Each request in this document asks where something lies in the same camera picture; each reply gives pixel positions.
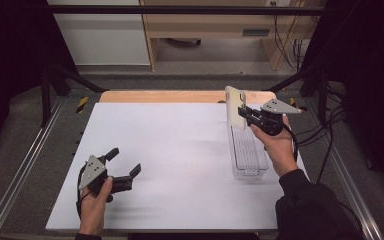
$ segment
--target person's left hand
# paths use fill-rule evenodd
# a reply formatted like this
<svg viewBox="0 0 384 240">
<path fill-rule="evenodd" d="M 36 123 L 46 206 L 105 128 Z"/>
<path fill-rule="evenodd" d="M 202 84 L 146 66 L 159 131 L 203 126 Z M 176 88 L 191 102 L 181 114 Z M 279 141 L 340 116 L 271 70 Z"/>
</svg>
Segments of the person's left hand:
<svg viewBox="0 0 384 240">
<path fill-rule="evenodd" d="M 86 187 L 82 191 L 82 214 L 79 233 L 100 236 L 104 228 L 104 213 L 108 195 L 113 185 L 113 177 L 108 177 L 95 198 Z"/>
</svg>

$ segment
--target hand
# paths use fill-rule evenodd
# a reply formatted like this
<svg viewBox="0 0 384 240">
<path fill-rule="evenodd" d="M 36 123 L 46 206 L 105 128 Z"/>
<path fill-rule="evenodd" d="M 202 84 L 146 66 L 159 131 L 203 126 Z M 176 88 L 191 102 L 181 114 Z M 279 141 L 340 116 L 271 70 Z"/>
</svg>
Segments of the hand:
<svg viewBox="0 0 384 240">
<path fill-rule="evenodd" d="M 111 192 L 113 178 L 108 177 L 95 198 L 86 187 L 82 191 L 82 218 L 79 233 L 100 236 L 104 228 L 104 213 L 108 195 Z"/>
<path fill-rule="evenodd" d="M 286 116 L 283 116 L 283 122 L 286 126 L 289 126 L 289 121 Z M 278 135 L 269 136 L 253 124 L 251 124 L 251 129 L 254 135 L 264 144 L 273 162 L 274 170 L 279 177 L 292 170 L 298 169 L 292 149 L 292 137 L 288 131 L 283 129 Z"/>
</svg>

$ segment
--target person's right hand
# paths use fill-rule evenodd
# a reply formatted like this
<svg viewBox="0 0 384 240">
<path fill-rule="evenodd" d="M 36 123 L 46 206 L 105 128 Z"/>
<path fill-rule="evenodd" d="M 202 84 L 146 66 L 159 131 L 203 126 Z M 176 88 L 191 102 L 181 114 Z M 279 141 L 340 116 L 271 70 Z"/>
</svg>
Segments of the person's right hand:
<svg viewBox="0 0 384 240">
<path fill-rule="evenodd" d="M 283 116 L 283 122 L 286 126 L 289 126 L 286 116 Z M 253 124 L 251 124 L 251 129 L 254 135 L 264 144 L 264 148 L 269 154 L 274 170 L 279 177 L 298 169 L 292 149 L 292 136 L 288 131 L 283 129 L 278 135 L 269 136 Z"/>
</svg>

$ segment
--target black cloth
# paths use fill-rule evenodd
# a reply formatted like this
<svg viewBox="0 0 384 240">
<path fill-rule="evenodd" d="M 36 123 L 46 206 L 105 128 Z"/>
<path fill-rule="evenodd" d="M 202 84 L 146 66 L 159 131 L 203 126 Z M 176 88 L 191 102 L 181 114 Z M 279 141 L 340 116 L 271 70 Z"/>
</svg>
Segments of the black cloth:
<svg viewBox="0 0 384 240">
<path fill-rule="evenodd" d="M 276 203 L 278 240 L 363 239 L 328 187 L 312 184 L 301 169 L 285 174 L 279 182 L 284 196 Z M 86 237 L 78 234 L 76 240 L 100 240 Z"/>
</svg>

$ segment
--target silver bracket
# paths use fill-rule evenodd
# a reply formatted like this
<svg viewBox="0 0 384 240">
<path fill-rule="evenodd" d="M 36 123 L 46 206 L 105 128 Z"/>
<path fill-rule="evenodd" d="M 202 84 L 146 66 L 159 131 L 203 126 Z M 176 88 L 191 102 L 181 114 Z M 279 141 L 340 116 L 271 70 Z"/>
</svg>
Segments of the silver bracket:
<svg viewBox="0 0 384 240">
<path fill-rule="evenodd" d="M 278 114 L 282 114 L 282 113 L 295 114 L 295 113 L 302 112 L 301 109 L 294 108 L 291 105 L 286 104 L 275 98 L 261 105 L 260 109 L 262 111 L 278 113 Z"/>
<path fill-rule="evenodd" d="M 89 161 L 86 162 L 86 168 L 80 181 L 79 190 L 89 185 L 95 178 L 105 171 L 105 165 L 98 158 L 91 155 Z"/>
</svg>

